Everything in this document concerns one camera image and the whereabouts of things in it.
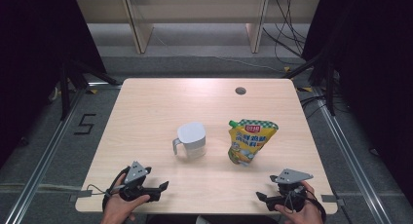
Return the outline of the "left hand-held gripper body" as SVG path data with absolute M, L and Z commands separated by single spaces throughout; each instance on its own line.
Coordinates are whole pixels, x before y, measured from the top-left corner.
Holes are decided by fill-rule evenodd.
M 121 198 L 127 202 L 133 201 L 140 196 L 160 192 L 159 188 L 145 188 L 143 182 L 151 168 L 145 168 L 138 161 L 133 161 L 128 167 L 127 174 L 122 182 L 123 187 L 119 190 Z

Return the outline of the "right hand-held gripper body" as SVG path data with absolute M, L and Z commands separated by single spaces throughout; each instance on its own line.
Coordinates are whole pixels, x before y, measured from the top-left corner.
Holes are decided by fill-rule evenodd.
M 307 198 L 307 189 L 303 181 L 312 179 L 309 173 L 285 168 L 279 175 L 271 175 L 270 179 L 279 187 L 279 195 L 271 198 L 271 204 L 284 205 L 290 210 L 300 211 Z

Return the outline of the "yellow seasoning pouch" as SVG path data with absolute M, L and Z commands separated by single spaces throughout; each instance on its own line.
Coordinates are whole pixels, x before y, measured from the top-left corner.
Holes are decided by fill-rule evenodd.
M 229 134 L 231 145 L 228 150 L 229 159 L 236 165 L 248 166 L 255 155 L 279 130 L 271 121 L 242 119 L 230 121 Z

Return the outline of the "clear jar with white lid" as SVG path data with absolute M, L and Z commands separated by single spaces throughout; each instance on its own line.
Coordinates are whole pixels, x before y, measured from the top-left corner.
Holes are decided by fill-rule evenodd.
M 172 141 L 174 155 L 177 145 L 182 144 L 188 159 L 197 159 L 206 153 L 206 130 L 202 123 L 192 122 L 177 129 L 177 138 Z

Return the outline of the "person's right hand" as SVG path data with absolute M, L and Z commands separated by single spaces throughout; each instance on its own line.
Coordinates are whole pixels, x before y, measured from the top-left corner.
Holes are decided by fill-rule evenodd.
M 283 205 L 275 205 L 275 210 L 286 218 L 283 224 L 323 224 L 321 211 L 312 203 L 316 199 L 314 188 L 306 181 L 302 185 L 307 190 L 307 200 L 301 211 L 291 211 Z

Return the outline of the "person's left hand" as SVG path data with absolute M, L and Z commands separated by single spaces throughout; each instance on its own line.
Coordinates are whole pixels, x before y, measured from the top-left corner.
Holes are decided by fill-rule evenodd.
M 99 224 L 135 224 L 136 217 L 133 211 L 149 199 L 149 195 L 143 195 L 127 202 L 119 194 L 114 194 L 109 198 Z

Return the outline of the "person's dark clothing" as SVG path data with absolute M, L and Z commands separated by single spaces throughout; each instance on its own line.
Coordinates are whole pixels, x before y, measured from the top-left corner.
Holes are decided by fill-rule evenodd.
M 279 224 L 275 219 L 260 215 L 199 215 L 155 214 L 146 224 Z

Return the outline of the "grey tape strip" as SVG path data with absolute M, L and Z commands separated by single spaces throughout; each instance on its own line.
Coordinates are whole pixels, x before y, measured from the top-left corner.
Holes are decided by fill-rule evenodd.
M 338 206 L 346 205 L 343 199 L 336 198 L 334 195 L 321 195 L 321 199 L 324 203 L 335 203 Z
M 86 198 L 86 197 L 90 197 L 91 195 L 92 195 L 92 190 L 82 190 L 82 191 L 79 191 L 79 192 L 77 192 L 77 193 L 75 193 L 75 194 L 71 194 L 70 196 L 69 196 L 69 199 L 68 199 L 68 201 L 70 202 L 70 203 L 75 203 L 79 198 Z

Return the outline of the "black metal stand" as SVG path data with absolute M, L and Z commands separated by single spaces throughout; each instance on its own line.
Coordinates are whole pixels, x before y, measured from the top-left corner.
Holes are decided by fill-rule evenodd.
M 80 60 L 68 60 L 61 66 L 59 71 L 62 103 L 61 120 L 64 120 L 68 116 L 71 109 L 68 81 L 71 81 L 76 90 L 84 90 L 90 86 L 84 76 L 85 73 L 89 73 L 109 85 L 120 85 L 117 80 L 111 78 L 105 72 L 100 72 Z
M 322 82 L 325 83 L 325 103 L 329 113 L 334 116 L 333 107 L 333 86 L 334 86 L 334 62 L 329 51 L 322 49 L 321 52 L 300 65 L 291 72 L 287 72 L 283 78 L 291 79 L 305 70 L 313 68 L 309 77 L 309 82 L 312 86 L 318 87 Z

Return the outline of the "black curtain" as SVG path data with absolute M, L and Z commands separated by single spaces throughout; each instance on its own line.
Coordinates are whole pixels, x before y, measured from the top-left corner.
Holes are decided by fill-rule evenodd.
M 77 0 L 0 0 L 0 168 L 71 60 L 106 71 Z
M 342 94 L 413 205 L 413 0 L 319 0 L 303 58 L 320 52 L 350 3 L 334 46 Z

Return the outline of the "light wooden desk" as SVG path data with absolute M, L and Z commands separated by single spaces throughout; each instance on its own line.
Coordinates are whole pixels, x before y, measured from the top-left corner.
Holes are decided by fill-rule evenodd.
M 251 51 L 259 51 L 263 26 L 313 21 L 319 0 L 77 0 L 87 23 L 126 23 L 143 54 L 155 23 L 242 23 Z

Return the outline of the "aluminium floor rail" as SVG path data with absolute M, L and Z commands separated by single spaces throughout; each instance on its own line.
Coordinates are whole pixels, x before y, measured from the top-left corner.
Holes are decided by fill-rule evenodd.
M 84 90 L 80 90 L 73 94 L 72 99 L 69 101 L 68 112 L 59 120 L 56 130 L 47 144 L 41 158 L 38 160 L 34 171 L 30 173 L 29 179 L 22 186 L 16 202 L 11 207 L 5 220 L 5 224 L 20 224 L 21 220 L 25 216 L 26 211 L 38 190 L 40 182 L 49 168 L 58 146 L 61 143 L 68 126 L 70 125 L 75 109 L 84 93 Z
M 320 88 L 306 111 L 333 195 L 345 201 L 334 220 L 349 224 L 392 224 L 384 204 L 357 158 L 338 120 L 327 110 Z

